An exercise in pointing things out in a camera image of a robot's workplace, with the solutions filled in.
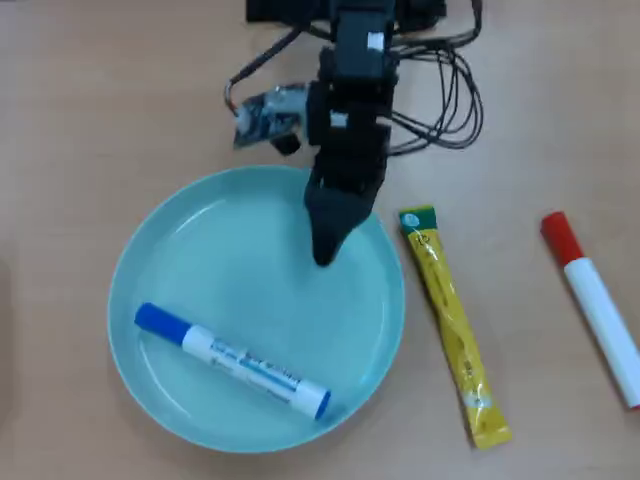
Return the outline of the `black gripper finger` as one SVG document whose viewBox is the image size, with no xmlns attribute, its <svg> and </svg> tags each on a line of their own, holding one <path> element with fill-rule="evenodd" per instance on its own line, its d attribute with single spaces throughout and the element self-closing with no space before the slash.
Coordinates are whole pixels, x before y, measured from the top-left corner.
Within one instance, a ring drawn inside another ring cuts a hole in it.
<svg viewBox="0 0 640 480">
<path fill-rule="evenodd" d="M 329 265 L 350 233 L 370 216 L 379 188 L 366 187 L 360 193 L 326 188 L 324 192 L 327 196 L 324 264 Z"/>
<path fill-rule="evenodd" d="M 318 266 L 329 266 L 348 236 L 346 200 L 343 192 L 324 186 L 316 169 L 311 171 L 304 204 L 311 225 L 312 254 Z"/>
</svg>

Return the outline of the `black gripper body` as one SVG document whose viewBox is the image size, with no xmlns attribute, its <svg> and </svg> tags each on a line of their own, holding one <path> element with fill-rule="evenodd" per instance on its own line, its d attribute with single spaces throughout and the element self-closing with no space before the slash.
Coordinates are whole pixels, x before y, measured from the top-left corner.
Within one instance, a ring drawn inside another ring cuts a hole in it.
<svg viewBox="0 0 640 480">
<path fill-rule="evenodd" d="M 320 188 L 374 198 L 382 185 L 389 152 L 391 114 L 398 77 L 378 82 L 310 84 L 306 103 L 308 143 L 319 148 L 313 183 Z"/>
</svg>

